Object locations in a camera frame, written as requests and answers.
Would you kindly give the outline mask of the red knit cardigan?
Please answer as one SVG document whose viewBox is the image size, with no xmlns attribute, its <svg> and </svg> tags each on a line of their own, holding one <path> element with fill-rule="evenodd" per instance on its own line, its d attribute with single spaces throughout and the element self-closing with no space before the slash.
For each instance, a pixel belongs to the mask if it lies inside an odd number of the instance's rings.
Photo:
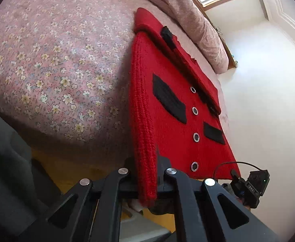
<svg viewBox="0 0 295 242">
<path fill-rule="evenodd" d="M 134 18 L 129 116 L 143 205 L 157 198 L 157 157 L 193 179 L 238 170 L 221 127 L 219 94 L 198 62 L 148 10 Z"/>
</svg>

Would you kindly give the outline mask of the pink floral bed sheet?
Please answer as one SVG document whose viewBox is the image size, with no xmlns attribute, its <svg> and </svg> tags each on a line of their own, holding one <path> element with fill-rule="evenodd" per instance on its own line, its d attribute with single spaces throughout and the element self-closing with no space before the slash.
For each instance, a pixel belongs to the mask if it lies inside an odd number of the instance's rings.
<svg viewBox="0 0 295 242">
<path fill-rule="evenodd" d="M 216 86 L 198 47 L 149 0 L 3 0 L 0 112 L 29 140 L 93 156 L 128 154 L 128 84 L 134 14 L 150 11 Z"/>
</svg>

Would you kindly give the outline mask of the pink floral duvet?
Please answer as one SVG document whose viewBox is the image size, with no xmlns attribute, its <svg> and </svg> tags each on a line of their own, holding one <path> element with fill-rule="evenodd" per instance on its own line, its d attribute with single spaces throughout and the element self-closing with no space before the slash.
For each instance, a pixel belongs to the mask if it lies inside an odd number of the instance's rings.
<svg viewBox="0 0 295 242">
<path fill-rule="evenodd" d="M 229 58 L 224 43 L 210 21 L 193 0 L 149 0 L 173 18 L 199 47 L 216 74 L 228 70 Z"/>
</svg>

